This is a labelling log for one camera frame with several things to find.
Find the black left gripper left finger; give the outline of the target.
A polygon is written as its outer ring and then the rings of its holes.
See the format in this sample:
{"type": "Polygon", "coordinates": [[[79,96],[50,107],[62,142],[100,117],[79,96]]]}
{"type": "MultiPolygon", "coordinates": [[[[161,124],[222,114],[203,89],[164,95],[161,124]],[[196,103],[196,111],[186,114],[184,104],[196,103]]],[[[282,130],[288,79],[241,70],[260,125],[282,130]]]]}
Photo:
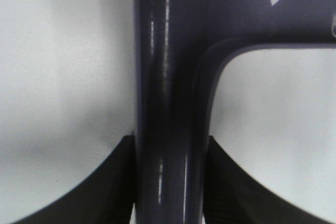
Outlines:
{"type": "Polygon", "coordinates": [[[83,182],[18,223],[130,223],[135,177],[134,137],[124,136],[83,182]]]}

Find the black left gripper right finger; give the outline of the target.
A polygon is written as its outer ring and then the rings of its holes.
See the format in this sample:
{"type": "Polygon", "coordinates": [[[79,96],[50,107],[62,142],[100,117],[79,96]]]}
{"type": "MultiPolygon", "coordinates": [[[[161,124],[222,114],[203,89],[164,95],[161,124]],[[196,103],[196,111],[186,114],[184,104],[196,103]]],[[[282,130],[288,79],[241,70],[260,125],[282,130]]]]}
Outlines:
{"type": "Polygon", "coordinates": [[[211,136],[205,168],[206,223],[325,223],[248,175],[211,136]]]}

